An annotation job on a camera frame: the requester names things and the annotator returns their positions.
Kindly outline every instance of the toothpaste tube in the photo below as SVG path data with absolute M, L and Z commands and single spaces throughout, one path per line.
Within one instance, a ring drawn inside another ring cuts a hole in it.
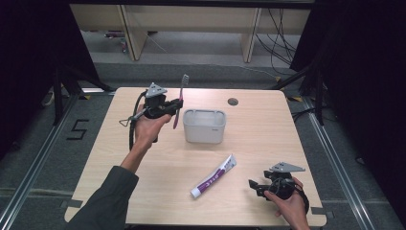
M 213 183 L 215 183 L 221 175 L 228 172 L 237 164 L 236 159 L 233 155 L 230 155 L 221 165 L 219 165 L 214 172 L 203 179 L 196 187 L 191 190 L 191 194 L 194 198 L 197 198 L 203 192 L 206 191 Z

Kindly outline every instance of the tube cap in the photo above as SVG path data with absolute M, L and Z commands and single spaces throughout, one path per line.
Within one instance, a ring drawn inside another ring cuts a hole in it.
M 197 198 L 198 196 L 200 196 L 202 193 L 200 193 L 200 190 L 197 188 L 194 188 L 191 190 L 191 194 L 194 198 Z

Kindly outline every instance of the sleeve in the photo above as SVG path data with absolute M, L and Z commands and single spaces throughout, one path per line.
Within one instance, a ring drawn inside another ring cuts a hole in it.
M 134 173 L 114 166 L 101 187 L 68 222 L 66 229 L 123 230 L 128 200 L 138 179 Z

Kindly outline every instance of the white container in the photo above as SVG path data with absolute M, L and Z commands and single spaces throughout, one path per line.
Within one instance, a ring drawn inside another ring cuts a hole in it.
M 218 144 L 223 141 L 226 114 L 220 110 L 188 109 L 183 114 L 188 142 Z

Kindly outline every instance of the human arm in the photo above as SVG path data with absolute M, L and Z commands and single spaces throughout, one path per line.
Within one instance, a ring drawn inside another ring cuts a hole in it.
M 292 177 L 293 180 L 301 188 L 303 183 L 297 178 Z M 305 215 L 305 203 L 302 197 L 297 191 L 293 192 L 292 196 L 289 199 L 283 200 L 277 197 L 276 195 L 265 191 L 265 196 L 272 200 L 279 208 L 275 213 L 275 216 L 279 217 L 282 215 L 284 219 L 290 224 L 294 230 L 307 230 L 310 229 L 307 223 L 307 218 Z
M 134 173 L 170 115 L 150 120 L 141 117 L 135 127 L 135 143 L 121 166 L 114 166 L 101 187 L 66 225 L 66 229 L 124 229 L 128 201 L 138 182 Z

